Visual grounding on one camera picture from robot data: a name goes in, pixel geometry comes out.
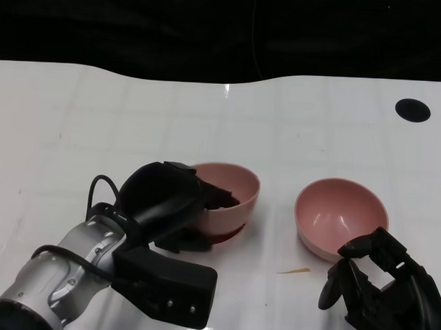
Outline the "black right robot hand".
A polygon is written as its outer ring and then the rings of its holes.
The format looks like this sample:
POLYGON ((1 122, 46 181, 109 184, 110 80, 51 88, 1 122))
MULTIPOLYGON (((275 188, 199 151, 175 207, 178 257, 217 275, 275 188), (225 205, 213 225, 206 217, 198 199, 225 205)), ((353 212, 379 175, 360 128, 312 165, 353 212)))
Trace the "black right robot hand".
POLYGON ((343 299, 345 320, 357 330, 441 330, 441 296, 434 279, 386 229, 352 239, 338 254, 341 259, 327 272, 319 296, 320 309, 343 299), (385 287, 375 287, 355 264, 365 256, 393 277, 385 287))

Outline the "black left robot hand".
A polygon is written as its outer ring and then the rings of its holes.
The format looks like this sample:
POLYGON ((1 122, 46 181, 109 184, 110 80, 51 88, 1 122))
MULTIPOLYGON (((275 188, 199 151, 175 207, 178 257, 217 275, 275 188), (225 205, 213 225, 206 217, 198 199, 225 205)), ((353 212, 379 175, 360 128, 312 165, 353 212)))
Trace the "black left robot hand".
POLYGON ((141 242, 171 253, 210 251, 211 239, 193 224, 206 210, 240 204, 230 191, 198 177, 193 167, 168 161, 142 166, 119 193, 122 212, 138 223, 141 242))

